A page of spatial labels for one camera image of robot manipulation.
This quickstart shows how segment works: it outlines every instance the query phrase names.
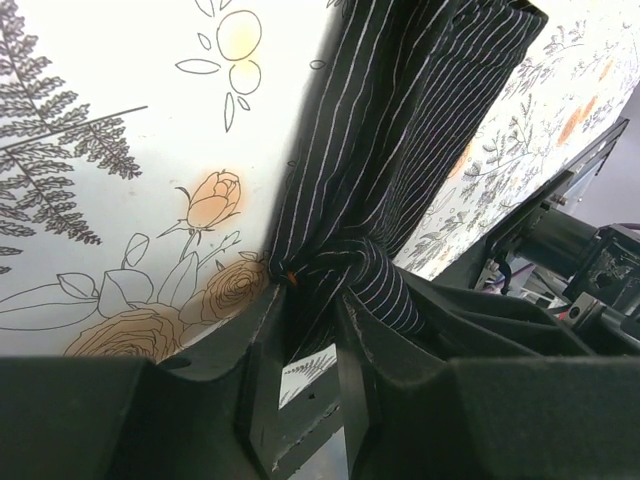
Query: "black striped fabric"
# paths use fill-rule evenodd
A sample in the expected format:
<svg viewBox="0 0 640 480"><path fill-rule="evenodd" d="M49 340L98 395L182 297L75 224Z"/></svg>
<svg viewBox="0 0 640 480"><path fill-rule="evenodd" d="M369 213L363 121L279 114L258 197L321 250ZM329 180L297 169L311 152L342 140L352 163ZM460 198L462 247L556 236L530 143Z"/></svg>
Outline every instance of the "black striped fabric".
<svg viewBox="0 0 640 480"><path fill-rule="evenodd" d="M546 21L524 0L352 0L272 245L271 276L296 285L290 360L332 342L344 288L428 328L392 259Z"/></svg>

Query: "gray floor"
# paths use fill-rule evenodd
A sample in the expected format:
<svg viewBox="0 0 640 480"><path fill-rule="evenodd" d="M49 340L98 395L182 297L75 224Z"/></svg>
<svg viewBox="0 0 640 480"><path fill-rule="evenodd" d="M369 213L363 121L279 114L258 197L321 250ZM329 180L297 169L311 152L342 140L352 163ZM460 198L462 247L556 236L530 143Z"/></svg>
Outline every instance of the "gray floor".
<svg viewBox="0 0 640 480"><path fill-rule="evenodd" d="M338 430L290 480L348 480L344 429Z"/></svg>

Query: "folded cloth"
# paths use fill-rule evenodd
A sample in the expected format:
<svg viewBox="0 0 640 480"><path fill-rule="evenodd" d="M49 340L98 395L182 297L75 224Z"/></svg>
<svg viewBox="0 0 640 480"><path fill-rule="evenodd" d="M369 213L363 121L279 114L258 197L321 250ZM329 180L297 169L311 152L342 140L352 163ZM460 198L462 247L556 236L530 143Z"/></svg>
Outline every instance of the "folded cloth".
<svg viewBox="0 0 640 480"><path fill-rule="evenodd" d="M392 259L546 22L524 0L351 0L276 220L289 359L333 341L344 288L401 333L428 328Z"/></svg>

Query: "orange rose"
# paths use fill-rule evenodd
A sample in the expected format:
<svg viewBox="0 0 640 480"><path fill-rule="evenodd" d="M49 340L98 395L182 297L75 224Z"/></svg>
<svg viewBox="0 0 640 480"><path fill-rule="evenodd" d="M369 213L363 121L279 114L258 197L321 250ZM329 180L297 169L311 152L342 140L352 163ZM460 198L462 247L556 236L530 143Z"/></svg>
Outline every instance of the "orange rose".
<svg viewBox="0 0 640 480"><path fill-rule="evenodd" d="M212 173L189 200L187 223L209 229L233 215L239 201L240 179L224 170Z"/></svg>
<svg viewBox="0 0 640 480"><path fill-rule="evenodd" d="M65 355L142 355L160 362L180 351L185 325L178 310L159 303L141 307L85 330Z"/></svg>
<svg viewBox="0 0 640 480"><path fill-rule="evenodd" d="M186 303L180 319L185 323L211 325L244 310L269 283L267 269L257 258L255 255L255 260L239 260L214 276L205 290Z"/></svg>

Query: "table surface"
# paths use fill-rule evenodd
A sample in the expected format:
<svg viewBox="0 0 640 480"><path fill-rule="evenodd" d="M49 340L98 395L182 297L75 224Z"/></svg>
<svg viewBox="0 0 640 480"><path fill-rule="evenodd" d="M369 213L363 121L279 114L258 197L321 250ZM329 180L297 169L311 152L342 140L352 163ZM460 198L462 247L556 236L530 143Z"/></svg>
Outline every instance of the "table surface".
<svg viewBox="0 0 640 480"><path fill-rule="evenodd" d="M611 125L640 78L638 2L534 3L548 26L395 259L425 278ZM159 361L260 293L347 4L0 2L0 354ZM281 403L334 361L288 367Z"/></svg>

